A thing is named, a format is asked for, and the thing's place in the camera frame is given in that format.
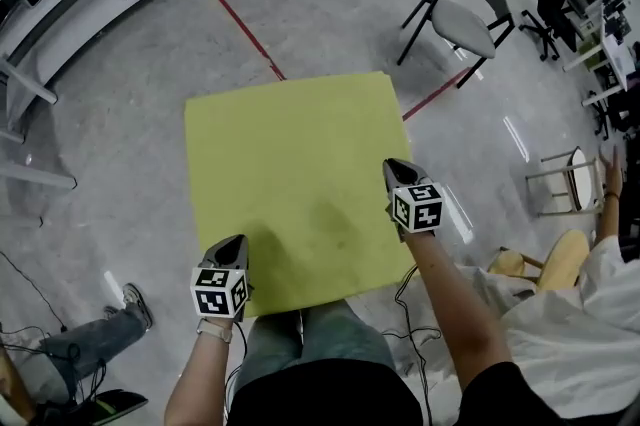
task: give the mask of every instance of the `office chair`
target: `office chair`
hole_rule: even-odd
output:
[[[543,54],[540,55],[541,61],[545,61],[549,57],[549,48],[551,48],[554,53],[551,55],[552,60],[560,58],[554,38],[561,38],[572,52],[575,53],[578,50],[576,46],[577,31],[566,15],[571,12],[573,8],[570,6],[565,7],[564,4],[566,1],[567,0],[538,0],[538,15],[545,26],[531,15],[528,10],[522,12],[522,16],[531,19],[534,25],[521,24],[519,29],[520,31],[531,31],[542,39]]]
[[[406,28],[411,19],[420,11],[420,9],[429,3],[429,7],[425,12],[418,27],[414,31],[409,43],[398,59],[398,65],[401,65],[409,49],[415,42],[420,30],[425,22],[431,21],[434,31],[442,38],[449,40],[455,44],[454,50],[462,47],[474,54],[480,56],[476,64],[458,81],[458,88],[462,87],[478,68],[487,60],[487,58],[495,58],[496,48],[502,44],[507,35],[511,33],[515,27],[513,17],[509,11],[507,0],[485,0],[494,13],[497,20],[487,26],[480,17],[466,9],[465,7],[449,0],[420,0],[418,6],[415,7],[411,15],[402,24],[402,28]],[[491,30],[507,23],[507,28],[500,34],[496,41],[491,37]]]

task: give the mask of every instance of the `wooden chair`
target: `wooden chair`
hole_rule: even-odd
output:
[[[556,156],[543,158],[541,163],[554,159],[565,159],[565,166],[556,170],[540,172],[539,174],[527,175],[527,182],[530,179],[537,179],[554,174],[562,174],[566,191],[553,193],[553,198],[567,197],[570,203],[568,211],[557,211],[553,213],[539,212],[538,216],[565,216],[577,214],[598,214],[602,211],[604,194],[602,192],[602,180],[598,171],[598,158],[589,161],[585,158],[580,147],[569,152],[563,152]]]
[[[589,243],[584,233],[569,230],[556,242],[544,263],[500,247],[500,254],[489,267],[489,273],[530,280],[536,284],[539,291],[571,289],[576,285],[580,267],[588,255]],[[527,264],[540,269],[540,275],[526,276]]]

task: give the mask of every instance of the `white stool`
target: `white stool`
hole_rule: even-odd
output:
[[[602,182],[598,171],[598,158],[587,161],[580,147],[576,147],[569,152],[563,152],[557,156],[543,158],[540,162],[552,161],[554,159],[566,158],[566,165],[556,170],[541,172],[539,174],[527,175],[529,179],[537,179],[548,175],[562,174],[566,186],[566,192],[553,193],[553,198],[567,197],[571,204],[568,211],[555,213],[538,213],[538,216],[565,216],[578,214],[598,214],[602,211],[604,194],[602,192]],[[596,201],[592,206],[592,198],[595,195]]]

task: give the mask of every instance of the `shoe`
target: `shoe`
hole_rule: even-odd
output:
[[[122,286],[122,295],[125,307],[132,304],[140,309],[144,322],[146,323],[146,328],[149,330],[153,326],[153,318],[138,288],[133,284],[125,284]]]
[[[118,309],[112,307],[111,305],[107,305],[104,309],[102,309],[102,317],[106,320],[109,320],[113,316],[115,316],[117,312]]]

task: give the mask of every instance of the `gray concrete floor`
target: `gray concrete floor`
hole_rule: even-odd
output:
[[[474,61],[456,55],[427,25],[408,59],[400,24],[419,0],[227,0],[288,78],[382,70],[403,111]],[[482,0],[461,0],[487,19]],[[536,0],[509,0],[519,20]],[[59,75],[54,106],[37,104],[22,147],[10,159],[68,172],[73,191],[2,181],[2,212],[42,215],[39,230],[1,225],[0,247],[34,278],[69,325],[113,302],[104,273],[146,293],[157,327],[109,365],[106,388],[122,387],[150,404],[119,424],[157,424],[195,338],[188,275],[200,257],[189,204],[183,108],[187,98],[276,81],[268,62],[217,0],[149,0],[90,43]],[[592,218],[537,219],[548,184],[528,190],[539,158],[580,145],[597,153],[595,123],[580,101],[593,76],[542,63],[536,43],[514,31],[495,60],[461,90],[450,89],[406,123],[414,158],[457,202],[440,231],[459,261],[487,266],[500,245],[544,259],[566,229],[589,232]],[[518,133],[516,143],[511,131]],[[46,306],[0,261],[5,329],[36,324],[57,331]],[[415,325],[427,320],[424,291],[410,286]],[[402,328],[394,289],[352,300],[379,329]],[[408,346],[394,344],[399,366]],[[230,367],[241,358],[234,339]],[[416,391],[417,376],[409,381]]]

